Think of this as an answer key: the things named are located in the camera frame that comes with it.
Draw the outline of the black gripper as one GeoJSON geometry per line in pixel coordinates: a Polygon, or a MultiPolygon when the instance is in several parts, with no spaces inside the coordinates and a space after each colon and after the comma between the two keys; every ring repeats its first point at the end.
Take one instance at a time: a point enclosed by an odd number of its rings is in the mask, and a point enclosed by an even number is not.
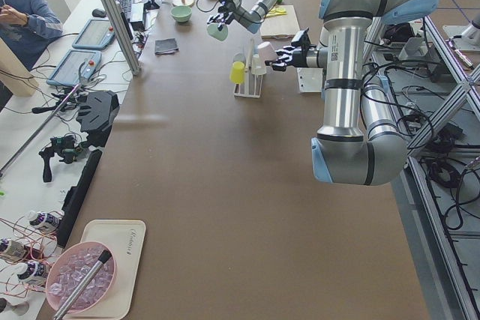
{"type": "Polygon", "coordinates": [[[273,71],[285,72],[288,67],[300,68],[318,68],[318,49],[313,47],[301,48],[300,46],[283,46],[276,50],[278,59],[274,61],[264,61],[266,67],[273,71]]]}
{"type": "Polygon", "coordinates": [[[220,13],[211,15],[207,24],[217,25],[218,31],[228,31],[227,23],[234,20],[240,22],[240,7],[242,0],[220,0],[220,13]]]}

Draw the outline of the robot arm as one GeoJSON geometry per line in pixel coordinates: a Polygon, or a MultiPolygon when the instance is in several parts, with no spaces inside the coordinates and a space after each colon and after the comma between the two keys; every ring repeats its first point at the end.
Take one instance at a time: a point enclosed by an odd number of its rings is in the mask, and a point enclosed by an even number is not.
{"type": "Polygon", "coordinates": [[[266,15],[278,0],[258,0],[250,10],[242,7],[243,0],[218,1],[220,7],[216,14],[208,18],[207,32],[211,37],[224,41],[228,36],[227,26],[233,20],[246,28],[251,34],[256,34],[266,15]]]}
{"type": "Polygon", "coordinates": [[[365,32],[375,17],[394,25],[431,14],[439,0],[321,0],[328,32],[323,124],[311,140],[318,181],[380,185],[404,167],[407,144],[376,74],[367,74],[365,32]]]}

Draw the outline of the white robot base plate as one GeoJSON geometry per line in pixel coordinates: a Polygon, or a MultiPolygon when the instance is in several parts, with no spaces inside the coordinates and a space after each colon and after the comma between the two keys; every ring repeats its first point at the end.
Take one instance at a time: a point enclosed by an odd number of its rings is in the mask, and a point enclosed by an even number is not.
{"type": "Polygon", "coordinates": [[[322,68],[297,68],[298,89],[301,93],[321,93],[323,89],[322,68]]]}

